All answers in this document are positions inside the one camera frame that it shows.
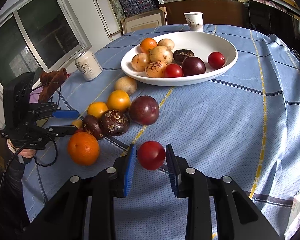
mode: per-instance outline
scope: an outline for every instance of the table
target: table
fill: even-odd
[[[188,31],[187,25],[167,25],[127,33],[95,55],[103,72],[85,82],[74,72],[62,86],[60,106],[82,115],[94,101],[106,102],[115,81],[123,76],[123,55],[146,37]],[[34,160],[23,177],[30,220],[73,175],[87,178],[113,164],[134,142],[171,143],[176,155],[206,176],[231,176],[283,237],[293,196],[300,189],[300,62],[275,35],[228,25],[205,25],[204,32],[229,40],[238,50],[237,63],[208,82],[183,87],[138,83],[131,100],[150,95],[160,104],[158,121],[148,127],[133,123],[117,141],[99,141],[100,157],[92,166],[79,166],[67,154],[69,137],[58,138],[59,157],[50,167]],[[46,124],[72,120],[51,118]],[[38,161],[54,159],[49,143]],[[132,189],[126,199],[115,199],[117,239],[184,239],[187,199],[176,199],[164,169],[147,171],[136,163]],[[216,232],[212,213],[213,233]]]

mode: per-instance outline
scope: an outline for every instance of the picture frame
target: picture frame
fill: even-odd
[[[166,8],[161,7],[121,20],[123,34],[167,25]]]

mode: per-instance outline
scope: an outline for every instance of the fruit bowl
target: fruit bowl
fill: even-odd
[[[198,32],[176,32],[168,33],[154,37],[157,42],[162,39],[171,39],[175,43],[175,47],[172,50],[174,52],[177,49],[189,49],[194,52],[196,57],[203,60],[206,65],[206,72],[204,74],[176,77],[176,78],[150,78],[143,72],[135,71],[131,66],[132,58],[140,53],[140,44],[129,50],[126,55],[123,56],[121,61],[122,71],[140,82],[156,85],[156,86],[184,86],[197,84],[204,81],[211,80],[222,75],[228,69],[230,69],[238,59],[238,51],[235,46],[226,39],[209,34]],[[225,65],[217,70],[212,69],[208,64],[208,56],[214,51],[221,52],[225,57]]]

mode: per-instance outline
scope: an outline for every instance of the white cup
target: white cup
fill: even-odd
[[[191,32],[203,32],[203,17],[200,12],[184,13]]]

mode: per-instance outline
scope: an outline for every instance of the red cherry tomato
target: red cherry tomato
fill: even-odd
[[[166,152],[163,146],[156,141],[143,143],[137,153],[139,163],[149,171],[159,168],[166,158]]]
[[[225,64],[225,57],[220,52],[212,52],[208,57],[208,63],[214,69],[222,68]]]
[[[183,72],[182,68],[177,64],[169,64],[166,66],[166,69],[164,70],[164,77],[182,77]]]

